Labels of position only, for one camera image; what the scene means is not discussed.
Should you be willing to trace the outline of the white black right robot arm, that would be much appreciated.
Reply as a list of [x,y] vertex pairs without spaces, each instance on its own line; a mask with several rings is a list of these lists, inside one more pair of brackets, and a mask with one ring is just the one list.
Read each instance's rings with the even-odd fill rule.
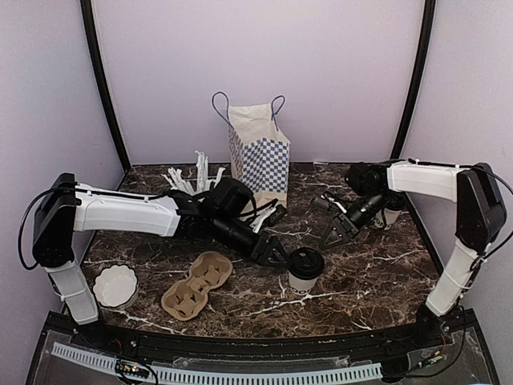
[[454,226],[454,246],[443,258],[443,271],[422,308],[441,318],[472,287],[481,265],[502,248],[496,240],[507,223],[500,189],[507,182],[489,164],[444,164],[419,159],[356,163],[345,175],[357,194],[351,205],[324,194],[326,209],[336,211],[319,247],[331,249],[351,242],[371,223],[394,223],[408,200],[429,235]]

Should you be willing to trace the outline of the white paper coffee cup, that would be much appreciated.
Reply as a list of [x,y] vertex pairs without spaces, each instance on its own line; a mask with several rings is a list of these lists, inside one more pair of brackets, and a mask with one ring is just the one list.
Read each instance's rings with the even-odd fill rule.
[[315,284],[317,283],[317,279],[319,276],[314,277],[300,277],[294,274],[291,270],[289,271],[289,288],[292,293],[299,296],[304,296],[309,294]]

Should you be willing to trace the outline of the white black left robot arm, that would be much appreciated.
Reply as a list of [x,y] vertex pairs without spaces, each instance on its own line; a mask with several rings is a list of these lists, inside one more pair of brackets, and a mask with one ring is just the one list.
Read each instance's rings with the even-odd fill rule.
[[279,240],[252,229],[246,220],[260,212],[245,210],[255,202],[250,188],[231,177],[195,195],[176,189],[143,195],[93,188],[77,183],[74,174],[63,173],[27,208],[34,213],[32,256],[52,277],[71,317],[83,326],[83,338],[96,350],[105,350],[113,343],[113,333],[99,321],[99,305],[75,260],[76,232],[210,237],[258,265],[288,267],[290,260]]

